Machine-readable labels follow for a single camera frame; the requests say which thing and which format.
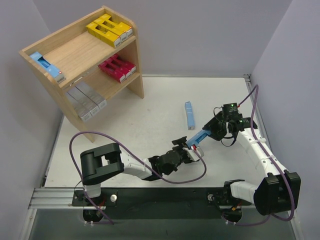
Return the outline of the pink toothpaste box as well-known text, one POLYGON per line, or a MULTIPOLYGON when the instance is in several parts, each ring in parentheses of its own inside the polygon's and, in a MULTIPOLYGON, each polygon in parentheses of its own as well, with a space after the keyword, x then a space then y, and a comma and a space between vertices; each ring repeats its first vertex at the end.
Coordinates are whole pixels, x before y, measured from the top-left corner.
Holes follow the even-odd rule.
POLYGON ((124 73, 109 62, 102 62, 98 65, 98 68, 119 83, 122 83, 127 79, 124 73))
POLYGON ((122 73, 124 73, 124 75, 126 76, 127 79, 132 75, 132 73, 131 73, 128 69, 126 69, 126 68, 124 68, 124 67, 120 67, 120 66, 118 66, 117 64, 115 64, 115 63, 113 62, 112 58, 107 59, 106 62, 111 63, 111 64, 114 65, 119 71, 121 71, 122 73))
POLYGON ((128 69, 132 74, 135 73, 137 71, 137 67, 136 65, 134 65, 133 63, 125 60, 124 58, 122 58, 121 56, 119 56, 118 54, 114 54, 112 57, 112 62, 117 64, 120 67, 126 68, 128 69))

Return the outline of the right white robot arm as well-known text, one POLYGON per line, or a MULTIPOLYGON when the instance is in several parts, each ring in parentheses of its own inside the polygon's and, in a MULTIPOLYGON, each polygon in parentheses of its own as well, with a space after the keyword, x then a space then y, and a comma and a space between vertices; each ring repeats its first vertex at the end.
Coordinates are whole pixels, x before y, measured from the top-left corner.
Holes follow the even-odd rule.
POLYGON ((255 205, 257 211, 265 215, 293 212, 299 201, 301 178, 296 172, 289 172, 275 157, 261 136, 252 117, 243 117, 236 103, 220 107, 220 111, 203 128, 208 136, 221 141, 230 134, 249 156, 256 171, 261 176, 258 185, 243 179, 226 182, 221 197, 227 204, 244 200, 255 205))

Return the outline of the silver toothpaste box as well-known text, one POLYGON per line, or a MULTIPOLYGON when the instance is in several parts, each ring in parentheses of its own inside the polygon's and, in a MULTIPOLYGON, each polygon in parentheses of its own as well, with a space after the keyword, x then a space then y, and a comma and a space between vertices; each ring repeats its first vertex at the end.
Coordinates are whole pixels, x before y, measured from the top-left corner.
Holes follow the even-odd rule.
POLYGON ((77 84, 76 88, 86 95, 90 100, 92 100, 99 107, 99 109, 103 109, 107 106, 107 100, 85 82, 77 84))
POLYGON ((82 93, 78 88, 71 88, 68 92, 77 102, 83 105, 92 116, 99 112, 99 107, 90 98, 88 98, 84 93, 82 93))
POLYGON ((79 102, 74 99, 71 102, 75 112, 83 122, 87 122, 92 117, 91 113, 79 102))

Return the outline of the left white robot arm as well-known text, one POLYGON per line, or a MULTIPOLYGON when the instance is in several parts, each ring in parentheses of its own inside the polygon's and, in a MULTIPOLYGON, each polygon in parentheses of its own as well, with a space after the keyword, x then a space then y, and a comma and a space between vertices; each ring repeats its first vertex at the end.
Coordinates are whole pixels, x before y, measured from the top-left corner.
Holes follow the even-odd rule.
POLYGON ((83 199, 91 206, 102 199, 101 183, 118 174, 135 176, 143 181, 156 181, 178 170, 182 163, 197 162, 199 158, 186 144, 186 138, 173 140, 174 147, 160 156, 145 158, 139 163, 132 155, 121 151, 119 144, 109 143, 80 154, 83 199))

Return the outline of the yellow toothpaste box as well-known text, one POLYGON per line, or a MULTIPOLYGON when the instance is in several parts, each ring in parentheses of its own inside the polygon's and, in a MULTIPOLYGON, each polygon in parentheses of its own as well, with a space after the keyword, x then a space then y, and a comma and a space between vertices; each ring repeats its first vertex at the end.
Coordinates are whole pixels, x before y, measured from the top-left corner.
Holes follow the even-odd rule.
POLYGON ((123 33, 126 33, 127 38, 131 37, 133 35, 133 29, 131 26, 129 26, 128 24, 120 21, 120 22, 114 22, 113 20, 111 20, 111 16, 108 14, 104 14, 100 17, 103 20, 103 24, 105 26, 108 26, 109 28, 113 29, 113 30, 118 30, 118 31, 122 31, 123 33))
POLYGON ((113 48, 117 48, 122 44, 121 39, 115 33, 102 29, 97 23, 91 22, 86 26, 87 31, 97 39, 108 44, 113 48))
POLYGON ((98 18, 93 21, 95 24, 98 25, 98 28, 104 32, 112 32, 119 36, 120 41, 124 42, 128 39, 127 32, 124 30, 121 30, 118 26, 116 26, 114 23, 109 23, 106 20, 102 18, 98 18))

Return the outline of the yellow toothpaste box front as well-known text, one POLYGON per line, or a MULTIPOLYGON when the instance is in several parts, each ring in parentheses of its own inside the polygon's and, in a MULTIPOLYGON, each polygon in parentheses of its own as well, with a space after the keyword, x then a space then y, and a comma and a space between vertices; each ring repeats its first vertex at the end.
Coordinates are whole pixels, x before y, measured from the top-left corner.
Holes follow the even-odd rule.
POLYGON ((111 16, 108 14, 104 14, 100 17, 103 20, 103 24, 105 26, 108 26, 109 28, 113 29, 113 30, 118 30, 118 31, 122 31, 123 33, 126 33, 127 38, 131 37, 133 35, 133 29, 131 26, 129 26, 128 24, 120 21, 120 22, 114 22, 113 20, 111 20, 111 16))

